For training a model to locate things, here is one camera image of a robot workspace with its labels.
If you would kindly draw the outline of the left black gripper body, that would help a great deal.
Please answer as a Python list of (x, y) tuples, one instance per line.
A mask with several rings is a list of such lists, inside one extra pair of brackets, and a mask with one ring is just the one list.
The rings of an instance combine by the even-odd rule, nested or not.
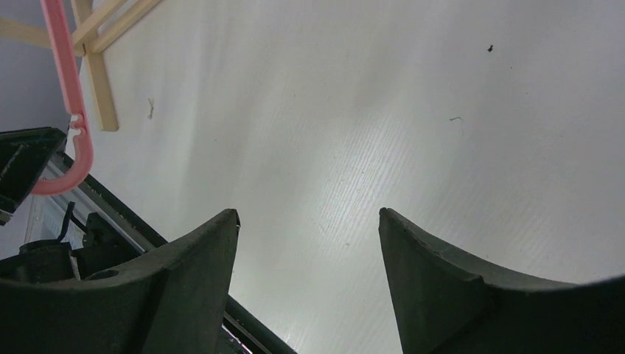
[[(16, 256), (2, 260), (1, 278), (34, 284), (84, 280), (141, 255), (98, 213), (89, 214), (82, 225), (73, 215), (74, 207), (75, 202), (71, 202), (58, 237), (25, 243)], [(78, 249), (73, 249), (66, 240), (70, 223), (83, 231), (82, 246)]]

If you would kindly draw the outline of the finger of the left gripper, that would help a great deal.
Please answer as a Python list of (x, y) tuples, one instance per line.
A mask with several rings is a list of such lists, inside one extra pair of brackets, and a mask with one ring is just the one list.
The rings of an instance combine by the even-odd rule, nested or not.
[(1, 133), (1, 225), (32, 192), (45, 166), (66, 134), (52, 127)]

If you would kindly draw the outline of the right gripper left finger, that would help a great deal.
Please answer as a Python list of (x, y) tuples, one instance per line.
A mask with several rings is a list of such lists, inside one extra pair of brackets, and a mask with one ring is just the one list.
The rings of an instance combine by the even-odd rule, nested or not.
[(3, 353), (215, 353), (240, 220), (187, 235), (84, 280), (1, 281)]

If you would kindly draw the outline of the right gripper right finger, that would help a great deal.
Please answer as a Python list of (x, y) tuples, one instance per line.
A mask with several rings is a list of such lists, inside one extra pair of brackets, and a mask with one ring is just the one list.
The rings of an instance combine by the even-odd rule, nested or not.
[(622, 353), (624, 278), (576, 285), (513, 271), (379, 213), (404, 353)]

